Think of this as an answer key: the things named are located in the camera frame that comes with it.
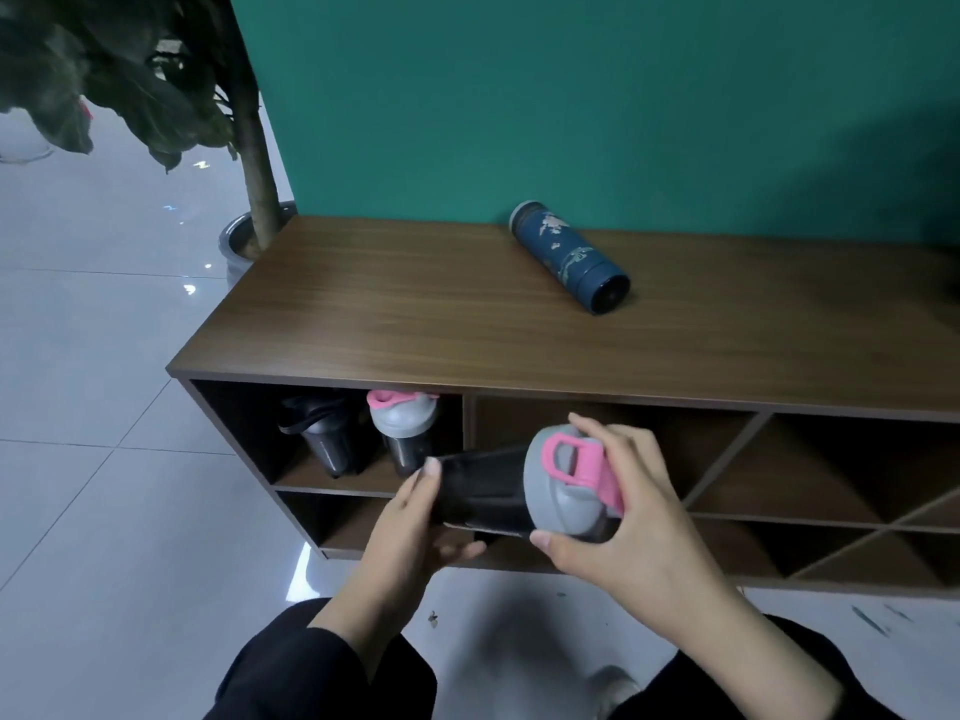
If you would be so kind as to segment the grey plant pot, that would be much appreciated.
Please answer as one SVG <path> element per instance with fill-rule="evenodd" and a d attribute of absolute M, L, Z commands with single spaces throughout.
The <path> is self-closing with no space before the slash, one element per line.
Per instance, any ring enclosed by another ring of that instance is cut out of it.
<path fill-rule="evenodd" d="M 258 239 L 251 212 L 236 216 L 222 229 L 218 248 L 225 262 L 226 288 L 231 290 L 258 257 Z"/>

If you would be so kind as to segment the shaker bottle grey pink lid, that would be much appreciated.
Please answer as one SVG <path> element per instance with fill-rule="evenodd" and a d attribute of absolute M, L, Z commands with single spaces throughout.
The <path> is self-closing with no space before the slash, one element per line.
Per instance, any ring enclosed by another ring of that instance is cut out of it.
<path fill-rule="evenodd" d="M 439 412 L 438 394 L 371 389 L 366 403 L 396 474 L 402 479 L 413 475 L 435 454 L 433 427 Z"/>
<path fill-rule="evenodd" d="M 527 538 L 536 530 L 606 542 L 623 518 L 618 478 L 602 442 L 570 424 L 528 442 L 439 459 L 431 520 L 449 528 Z"/>

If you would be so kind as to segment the green leafy indoor plant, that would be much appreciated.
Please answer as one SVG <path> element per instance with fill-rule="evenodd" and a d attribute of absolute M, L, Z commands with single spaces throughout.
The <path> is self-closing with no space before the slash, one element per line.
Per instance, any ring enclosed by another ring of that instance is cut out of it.
<path fill-rule="evenodd" d="M 87 104 L 114 111 L 170 172 L 197 146 L 241 162 L 255 260 L 282 205 L 258 80 L 232 0 L 0 0 L 0 113 L 23 109 L 46 141 L 93 150 Z"/>

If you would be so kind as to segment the person's left forearm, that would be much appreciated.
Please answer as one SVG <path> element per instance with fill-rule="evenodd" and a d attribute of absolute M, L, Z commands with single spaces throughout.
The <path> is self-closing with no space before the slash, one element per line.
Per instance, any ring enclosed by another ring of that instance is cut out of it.
<path fill-rule="evenodd" d="M 349 581 L 307 627 L 342 640 L 357 656 L 370 681 L 390 642 L 409 622 L 409 602 L 398 594 Z"/>

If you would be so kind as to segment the person's left hand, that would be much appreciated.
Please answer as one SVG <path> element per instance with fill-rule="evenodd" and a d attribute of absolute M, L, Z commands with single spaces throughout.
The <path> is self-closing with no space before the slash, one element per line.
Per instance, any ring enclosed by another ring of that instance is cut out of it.
<path fill-rule="evenodd" d="M 431 522 L 441 484 L 441 462 L 429 457 L 381 511 L 363 557 L 347 581 L 407 600 L 410 620 L 437 573 L 437 544 L 463 544 L 447 542 L 444 527 L 437 528 Z"/>

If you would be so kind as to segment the black shaker bottle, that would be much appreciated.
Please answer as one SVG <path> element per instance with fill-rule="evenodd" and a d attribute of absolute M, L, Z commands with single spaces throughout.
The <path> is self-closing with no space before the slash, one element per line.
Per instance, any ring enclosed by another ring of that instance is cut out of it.
<path fill-rule="evenodd" d="M 301 436 L 334 479 L 366 467 L 361 410 L 357 399 L 342 388 L 325 388 L 288 396 L 280 401 L 277 427 L 287 436 Z"/>

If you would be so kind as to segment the brown wooden shelf cabinet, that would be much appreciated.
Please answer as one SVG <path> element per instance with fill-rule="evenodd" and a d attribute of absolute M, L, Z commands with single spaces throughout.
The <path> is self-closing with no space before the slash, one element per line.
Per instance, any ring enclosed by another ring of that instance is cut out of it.
<path fill-rule="evenodd" d="M 327 559 L 400 486 L 333 478 L 282 399 L 440 396 L 440 454 L 570 411 L 649 428 L 742 586 L 960 600 L 960 253 L 592 231 L 630 276 L 588 314 L 505 226 L 296 216 L 169 364 Z"/>

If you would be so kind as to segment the dark blue patterned thermos bottle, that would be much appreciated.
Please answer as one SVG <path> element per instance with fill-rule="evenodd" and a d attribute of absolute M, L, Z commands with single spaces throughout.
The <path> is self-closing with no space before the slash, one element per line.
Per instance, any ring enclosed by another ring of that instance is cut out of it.
<path fill-rule="evenodd" d="M 611 313 L 630 294 L 630 276 L 546 205 L 522 201 L 509 229 L 587 312 Z"/>

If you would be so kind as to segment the person's white shoe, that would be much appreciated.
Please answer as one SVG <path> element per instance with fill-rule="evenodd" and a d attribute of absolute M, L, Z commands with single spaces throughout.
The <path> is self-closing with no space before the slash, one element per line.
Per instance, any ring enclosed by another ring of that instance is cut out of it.
<path fill-rule="evenodd" d="M 588 678 L 593 695 L 592 720 L 609 720 L 614 712 L 642 692 L 642 687 L 624 669 L 607 665 Z"/>

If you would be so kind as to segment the person's right hand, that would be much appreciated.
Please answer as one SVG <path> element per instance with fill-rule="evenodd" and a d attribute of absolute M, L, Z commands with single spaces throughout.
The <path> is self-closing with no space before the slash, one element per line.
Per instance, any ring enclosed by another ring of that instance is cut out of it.
<path fill-rule="evenodd" d="M 568 421 L 602 443 L 625 504 L 615 534 L 597 543 L 605 545 L 608 565 L 608 583 L 601 590 L 671 642 L 666 634 L 679 622 L 687 602 L 730 584 L 674 486 L 660 487 L 644 474 L 630 441 L 621 435 L 622 425 L 602 425 L 575 412 L 570 412 Z"/>

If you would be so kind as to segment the person's right forearm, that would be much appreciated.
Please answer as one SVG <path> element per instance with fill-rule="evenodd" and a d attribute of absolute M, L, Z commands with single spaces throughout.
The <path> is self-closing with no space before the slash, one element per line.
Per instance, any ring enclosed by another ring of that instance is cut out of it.
<path fill-rule="evenodd" d="M 665 637 L 748 720 L 829 720 L 844 694 L 830 672 L 730 585 L 686 602 Z"/>

